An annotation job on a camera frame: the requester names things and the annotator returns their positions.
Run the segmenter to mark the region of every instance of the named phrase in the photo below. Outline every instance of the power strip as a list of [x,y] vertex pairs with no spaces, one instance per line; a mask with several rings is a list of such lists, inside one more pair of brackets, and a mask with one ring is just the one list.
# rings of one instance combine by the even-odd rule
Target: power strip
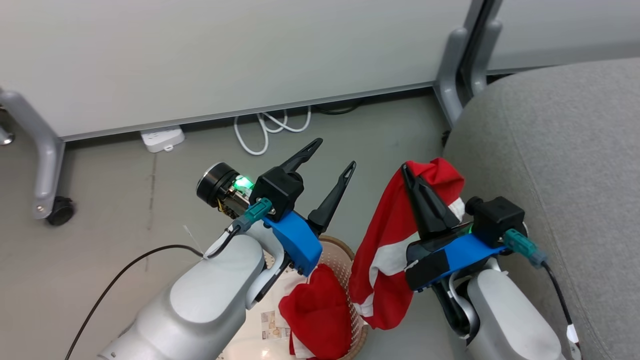
[[175,145],[184,141],[180,126],[166,126],[140,131],[142,141],[150,152],[171,151]]

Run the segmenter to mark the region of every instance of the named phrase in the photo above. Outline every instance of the gray cushion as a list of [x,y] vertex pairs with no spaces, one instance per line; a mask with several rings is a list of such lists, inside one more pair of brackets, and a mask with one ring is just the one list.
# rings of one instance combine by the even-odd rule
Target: gray cushion
[[[444,154],[467,180],[465,199],[502,195],[525,209],[584,358],[640,359],[640,60],[501,79],[467,104]],[[502,265],[570,359],[547,274],[518,255]]]

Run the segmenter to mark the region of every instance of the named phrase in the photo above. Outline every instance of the gray floor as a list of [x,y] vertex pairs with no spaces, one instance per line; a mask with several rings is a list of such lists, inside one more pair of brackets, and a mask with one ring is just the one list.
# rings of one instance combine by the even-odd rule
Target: gray floor
[[[302,122],[296,117],[292,124]],[[202,248],[208,247],[229,223],[195,194],[199,176],[211,164],[226,161],[255,179],[314,138],[324,138],[300,168],[307,190],[296,209],[306,215],[315,208],[356,160],[327,232],[355,250],[391,175],[406,160],[439,156],[444,130],[444,117],[429,95],[365,105],[341,116],[314,114],[302,134],[271,135],[269,151],[260,157],[240,148],[230,126],[187,132],[184,143],[158,154],[149,153],[135,136],[71,146],[61,189],[75,200],[77,214],[57,228],[31,218],[36,154],[31,140],[18,131],[15,143],[0,147],[2,357],[63,358],[96,298],[125,264],[158,246],[193,245],[183,225]],[[241,132],[247,144],[261,146],[256,123],[241,125]],[[130,269],[94,314],[72,359],[93,359],[155,292],[195,261],[186,251],[171,250]],[[451,359],[435,296],[426,291],[414,297],[398,328],[370,332],[358,358]]]

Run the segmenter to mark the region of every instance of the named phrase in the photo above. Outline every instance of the metal support leg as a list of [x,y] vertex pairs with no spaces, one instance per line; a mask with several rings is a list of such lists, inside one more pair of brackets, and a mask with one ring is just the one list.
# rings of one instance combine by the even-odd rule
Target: metal support leg
[[502,31],[502,22],[496,19],[501,5],[502,0],[485,0],[478,22],[469,36],[469,46],[460,70],[471,97],[486,88],[489,60]]
[[37,219],[46,218],[53,208],[65,143],[21,94],[0,88],[0,104],[32,137],[38,148],[33,216]]
[[11,133],[7,133],[2,126],[0,126],[0,145],[9,145],[13,142],[14,136]]
[[490,0],[472,0],[464,25],[449,34],[442,62],[438,69],[438,77],[433,85],[440,106],[451,128],[453,128],[462,112],[462,103],[456,88],[456,76],[458,69],[460,69],[465,49],[470,41],[469,34],[471,34],[479,19],[484,1]]

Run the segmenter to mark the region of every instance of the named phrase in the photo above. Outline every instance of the whiteboard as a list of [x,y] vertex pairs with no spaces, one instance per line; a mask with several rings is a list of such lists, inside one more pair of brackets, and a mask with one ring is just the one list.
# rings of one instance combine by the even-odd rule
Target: whiteboard
[[497,17],[490,71],[640,56],[639,0],[503,0]]
[[58,136],[435,80],[470,0],[5,0],[0,86]]

